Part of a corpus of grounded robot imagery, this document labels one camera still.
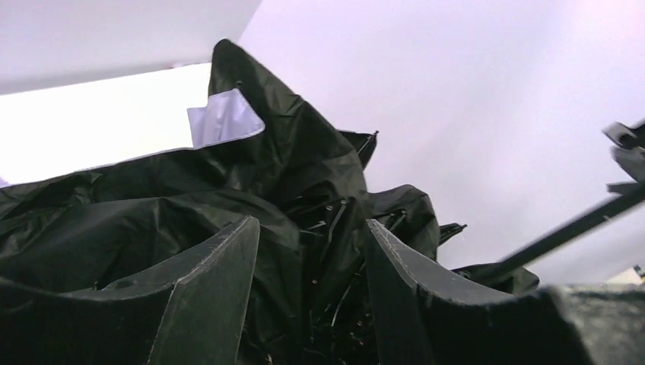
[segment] black nylon cover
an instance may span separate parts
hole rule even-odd
[[[490,265],[494,265],[494,264],[469,265],[464,268],[458,268],[453,271],[456,272],[457,274],[460,274],[468,278],[472,272],[481,270],[481,268],[484,268]],[[505,281],[502,281],[499,284],[492,286],[492,288],[495,290],[502,291],[504,293],[520,295],[536,289],[539,284],[540,284],[540,278],[538,278],[538,275],[533,274],[532,272],[530,272],[529,270],[526,270],[525,268],[518,268],[517,270],[515,270],[513,275],[510,276],[510,278],[506,279]]]
[[[322,311],[360,256],[368,215],[362,164],[311,105],[222,40],[208,94],[235,87],[265,122],[263,133],[0,190],[0,275],[57,291],[90,287],[195,245],[242,212],[252,214],[262,223],[262,241],[243,343],[261,347],[258,356],[297,363],[302,254],[297,228],[273,205],[313,195],[351,203],[308,300]]]

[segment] white backdrop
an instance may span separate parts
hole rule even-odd
[[[241,45],[336,127],[380,130],[370,191],[411,183],[442,223],[468,224],[440,250],[454,268],[505,256],[628,179],[600,129],[645,116],[644,18],[639,0],[265,0]],[[207,83],[199,65],[0,97],[0,176],[190,146],[186,108]],[[643,219],[531,268],[598,282],[643,264]]]

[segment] black bracket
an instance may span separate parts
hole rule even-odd
[[[494,286],[518,268],[645,202],[645,124],[628,128],[614,123],[603,132],[615,144],[612,148],[614,160],[635,182],[609,184],[608,190],[617,193],[618,197],[581,214],[497,264],[472,272],[473,281]]]

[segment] white ceiling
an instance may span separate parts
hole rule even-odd
[[[262,0],[0,0],[0,94],[207,62]]]

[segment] crumpled black material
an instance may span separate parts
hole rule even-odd
[[[454,272],[468,278],[472,272],[481,270],[489,265],[494,264],[470,265],[458,268]],[[508,279],[495,284],[491,288],[508,294],[520,295],[537,288],[539,284],[540,278],[538,278],[538,275],[533,274],[525,268],[518,268]]]
[[[368,193],[376,133],[337,131],[222,40],[208,95],[234,88],[264,132],[0,189],[0,275],[57,292],[101,288],[251,214],[262,228],[239,363],[374,355],[373,329],[361,322],[370,314],[365,220],[435,259],[442,240],[430,199],[413,186]]]

